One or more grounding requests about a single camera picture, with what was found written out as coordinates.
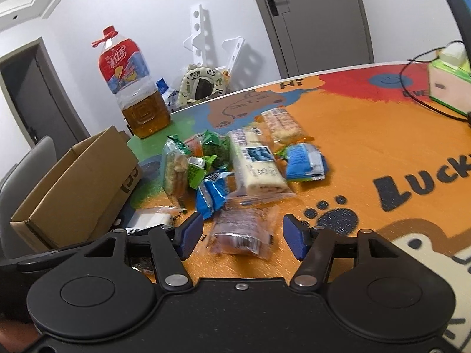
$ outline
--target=plastic bottle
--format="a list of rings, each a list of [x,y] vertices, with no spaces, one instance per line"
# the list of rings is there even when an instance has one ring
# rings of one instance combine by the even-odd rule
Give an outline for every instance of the plastic bottle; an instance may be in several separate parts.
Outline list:
[[[142,139],[168,126],[170,113],[136,43],[113,26],[103,35],[92,43],[93,47],[105,43],[98,66],[133,133]]]

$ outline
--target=table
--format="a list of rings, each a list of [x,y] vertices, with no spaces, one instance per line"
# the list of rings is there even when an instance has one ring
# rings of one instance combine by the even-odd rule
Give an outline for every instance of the table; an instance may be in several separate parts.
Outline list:
[[[145,172],[131,206],[168,203],[156,172],[167,135],[186,139],[205,129],[224,134],[249,125],[262,111],[285,105],[315,138],[330,168],[328,178],[295,184],[297,197],[279,203],[270,260],[213,256],[198,245],[184,263],[194,281],[279,276],[289,280],[299,262],[281,233],[285,213],[311,226],[319,219],[328,220],[332,228],[355,234],[369,228],[451,284],[457,308],[447,338],[471,352],[467,346],[471,339],[471,129],[405,97],[399,83],[402,67],[373,64],[300,76],[174,113],[165,130],[144,140],[133,137],[128,143]],[[404,80],[413,94],[430,102],[426,65],[412,65]],[[304,214],[309,208],[314,209],[307,212],[310,218]],[[208,222],[203,234],[210,227]],[[335,262],[333,275],[349,264]]]

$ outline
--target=blue snack wrapper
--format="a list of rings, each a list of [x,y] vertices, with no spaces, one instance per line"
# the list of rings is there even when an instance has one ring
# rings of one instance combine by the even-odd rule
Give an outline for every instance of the blue snack wrapper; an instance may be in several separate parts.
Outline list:
[[[311,144],[295,144],[277,153],[288,162],[287,181],[317,181],[326,178],[329,171],[326,158]]]
[[[196,191],[196,210],[209,219],[214,212],[220,210],[227,200],[228,187],[225,179],[232,172],[216,172],[204,178]]]

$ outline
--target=doorway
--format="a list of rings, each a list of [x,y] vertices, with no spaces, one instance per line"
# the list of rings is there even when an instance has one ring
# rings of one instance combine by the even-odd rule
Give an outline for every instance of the doorway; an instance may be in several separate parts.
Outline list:
[[[373,63],[362,0],[256,0],[282,78]]]
[[[49,136],[60,158],[77,142],[89,137],[41,39],[0,60],[0,74],[5,98],[31,146]]]

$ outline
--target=gray door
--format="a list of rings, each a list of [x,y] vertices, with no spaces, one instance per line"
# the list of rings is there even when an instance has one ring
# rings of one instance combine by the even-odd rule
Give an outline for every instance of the gray door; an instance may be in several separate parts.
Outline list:
[[[277,41],[270,40],[281,47],[289,76],[373,62],[361,0],[257,1],[272,21]]]
[[[1,72],[11,100],[34,143],[48,135],[54,141],[58,158],[63,156],[78,139],[44,81],[35,52],[26,51],[2,67]]]

